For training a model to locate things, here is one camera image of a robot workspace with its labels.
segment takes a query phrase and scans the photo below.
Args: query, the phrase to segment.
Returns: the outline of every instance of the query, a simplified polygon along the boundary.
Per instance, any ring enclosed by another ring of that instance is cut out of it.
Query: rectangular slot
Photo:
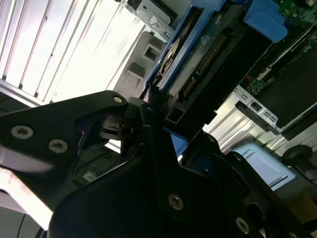
[[[251,103],[251,107],[257,112],[259,112],[262,109],[262,107],[256,102]]]
[[[169,114],[168,120],[171,121],[171,122],[177,123],[182,115],[183,115],[183,111],[182,110],[180,110],[178,108],[174,108],[172,110],[172,112]]]

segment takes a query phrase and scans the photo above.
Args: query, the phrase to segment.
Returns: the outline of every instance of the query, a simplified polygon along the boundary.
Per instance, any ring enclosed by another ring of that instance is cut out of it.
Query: silver screw
[[[219,15],[218,16],[218,18],[217,18],[217,20],[216,20],[216,22],[215,22],[215,24],[217,25],[217,24],[219,24],[220,23],[220,21],[221,21],[221,19],[222,19],[222,16],[221,15]]]
[[[121,98],[116,97],[116,96],[114,96],[113,99],[114,99],[116,102],[118,102],[118,103],[122,103],[122,102],[123,102],[123,100],[122,100]]]
[[[297,238],[297,236],[296,236],[294,233],[292,233],[292,232],[289,233],[289,236],[290,236],[291,238]]]
[[[184,207],[184,202],[183,200],[181,199],[180,196],[176,195],[176,194],[171,194],[169,197],[168,197],[168,201],[169,201],[169,204],[172,206],[172,208],[174,208],[175,210],[182,210],[183,207]]]
[[[244,233],[244,234],[249,234],[250,233],[250,227],[248,223],[241,217],[236,218],[236,224],[238,228]]]
[[[17,125],[11,129],[11,134],[18,139],[28,139],[32,137],[34,131],[25,125]]]
[[[151,25],[155,25],[155,24],[157,24],[157,22],[158,22],[158,19],[157,19],[156,16],[151,16],[151,17],[150,17],[149,23],[150,23]]]
[[[68,144],[60,139],[54,139],[49,142],[49,149],[54,153],[62,154],[65,153],[68,149]]]

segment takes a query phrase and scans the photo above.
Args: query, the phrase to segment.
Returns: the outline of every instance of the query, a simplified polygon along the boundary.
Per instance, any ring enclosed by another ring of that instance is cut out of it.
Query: sheet metal panel
[[[233,92],[217,110],[217,116],[204,131],[214,136],[221,150],[226,153],[231,148],[245,141],[256,141],[277,156],[299,144],[305,144],[317,149],[317,122],[305,131],[288,141],[282,135],[274,135],[271,131],[265,132],[255,122],[236,109],[235,104],[243,100],[241,95]]]
[[[113,0],[1,0],[1,91],[38,105],[105,90],[143,30]]]

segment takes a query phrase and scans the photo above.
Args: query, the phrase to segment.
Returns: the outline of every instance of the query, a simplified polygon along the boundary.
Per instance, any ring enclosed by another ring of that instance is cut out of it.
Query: blue plastic latch
[[[174,133],[173,131],[170,131],[169,129],[164,128],[164,130],[170,133],[175,148],[176,156],[179,157],[188,147],[188,140],[185,137],[180,136]]]
[[[285,17],[278,12],[279,5],[272,0],[253,0],[244,22],[273,42],[279,42],[287,35]]]

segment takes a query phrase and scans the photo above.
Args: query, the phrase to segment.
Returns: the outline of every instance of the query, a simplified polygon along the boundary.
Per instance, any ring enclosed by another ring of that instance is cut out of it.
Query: white plastic part
[[[1,167],[0,189],[6,191],[45,231],[49,229],[53,211],[12,171]]]

